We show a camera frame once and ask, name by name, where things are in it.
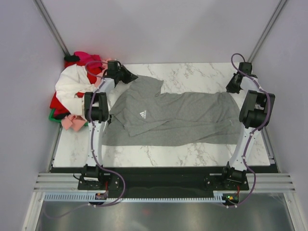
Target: magenta cloth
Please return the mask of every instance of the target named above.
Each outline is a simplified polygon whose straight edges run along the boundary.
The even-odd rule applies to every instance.
[[[78,56],[80,59],[80,62],[83,62],[84,64],[87,64],[88,62],[91,62],[91,61],[101,61],[100,56],[97,54],[90,55],[83,51],[76,51],[74,55]],[[89,68],[96,68],[96,67],[102,67],[102,63],[97,62],[97,63],[89,64]]]

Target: adidas logo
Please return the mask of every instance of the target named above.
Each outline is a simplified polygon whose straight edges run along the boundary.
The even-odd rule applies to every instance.
[[[146,119],[146,110],[140,112],[140,115],[142,116],[142,118]]]

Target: metal floor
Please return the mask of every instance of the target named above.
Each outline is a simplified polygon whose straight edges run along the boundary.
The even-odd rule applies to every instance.
[[[57,216],[80,204],[44,202],[43,207]],[[282,193],[255,193],[229,209],[210,203],[120,203],[86,206],[55,220],[41,217],[38,231],[294,231]]]

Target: white marble surface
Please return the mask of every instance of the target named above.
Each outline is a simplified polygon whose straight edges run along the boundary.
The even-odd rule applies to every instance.
[[[206,64],[130,64],[126,67],[134,74],[164,80],[161,92],[223,92],[234,69],[230,63]],[[120,83],[108,96],[109,106],[128,85]],[[242,106],[245,93],[232,94]],[[62,130],[56,151],[54,167],[82,167],[87,160],[88,128],[79,132]],[[104,146],[103,164],[106,167],[178,167],[225,166],[236,145],[192,143],[180,147],[157,146]],[[249,165],[270,165],[268,155],[259,135],[248,160]]]

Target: gray wall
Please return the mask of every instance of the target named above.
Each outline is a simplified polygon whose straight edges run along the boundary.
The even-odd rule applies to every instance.
[[[263,88],[276,94],[270,136],[308,215],[308,1],[289,1],[253,61]]]
[[[42,0],[70,52],[123,63],[229,62],[252,52],[279,0]]]
[[[63,55],[32,0],[0,9],[0,230],[17,231],[56,133],[48,114]]]

